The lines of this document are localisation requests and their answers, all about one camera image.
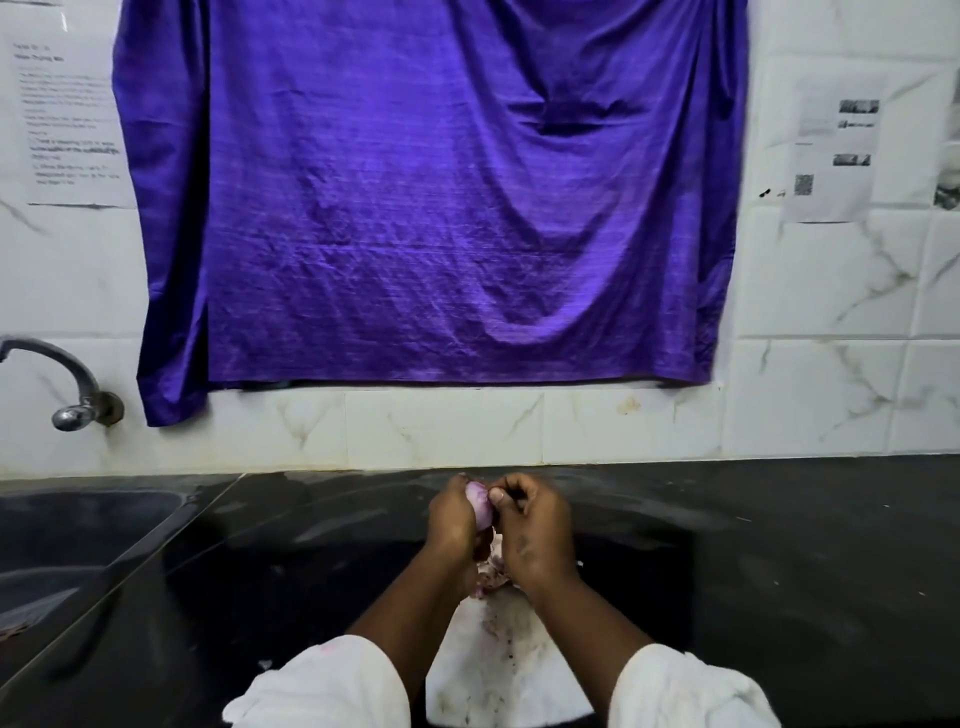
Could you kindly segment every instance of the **qr code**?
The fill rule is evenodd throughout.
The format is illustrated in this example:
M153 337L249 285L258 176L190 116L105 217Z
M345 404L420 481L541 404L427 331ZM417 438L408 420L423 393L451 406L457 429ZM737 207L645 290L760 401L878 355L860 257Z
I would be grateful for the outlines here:
M813 175L797 175L793 181L793 193L797 197L809 197L813 194Z

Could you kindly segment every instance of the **metal faucet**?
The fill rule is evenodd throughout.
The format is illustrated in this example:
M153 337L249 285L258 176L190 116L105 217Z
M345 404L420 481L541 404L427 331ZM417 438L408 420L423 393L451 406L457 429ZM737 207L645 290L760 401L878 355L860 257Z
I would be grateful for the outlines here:
M41 353L62 364L77 380L80 403L61 407L54 412L51 420L56 429L73 432L83 429L92 422L109 427L123 419L123 401L112 392L104 392L100 389L90 370L70 352L65 352L60 347L40 339L0 337L0 362L5 361L14 349Z

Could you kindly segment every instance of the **red onion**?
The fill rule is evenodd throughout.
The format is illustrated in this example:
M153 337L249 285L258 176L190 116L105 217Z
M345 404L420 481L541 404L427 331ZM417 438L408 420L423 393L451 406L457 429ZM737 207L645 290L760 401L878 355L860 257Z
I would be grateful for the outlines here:
M473 514L477 519L477 531L490 528L493 525L493 504L483 483L471 480L467 484L467 500L473 506Z

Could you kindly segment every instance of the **black granite countertop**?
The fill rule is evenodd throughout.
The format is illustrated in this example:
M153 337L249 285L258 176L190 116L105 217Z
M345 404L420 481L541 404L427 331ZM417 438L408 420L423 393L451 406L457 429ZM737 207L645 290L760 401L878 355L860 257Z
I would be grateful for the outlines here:
M750 674L784 725L960 716L960 457L541 470L573 505L587 582L655 639ZM211 485L48 618L62 634L0 688L0 726L219 725L262 669L376 598L449 475Z

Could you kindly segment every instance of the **stainless steel sink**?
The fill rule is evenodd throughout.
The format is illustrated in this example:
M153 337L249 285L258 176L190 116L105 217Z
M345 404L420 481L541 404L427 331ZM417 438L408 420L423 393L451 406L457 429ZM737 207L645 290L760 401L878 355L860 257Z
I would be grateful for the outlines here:
M0 641L49 615L184 499L154 490L0 495Z

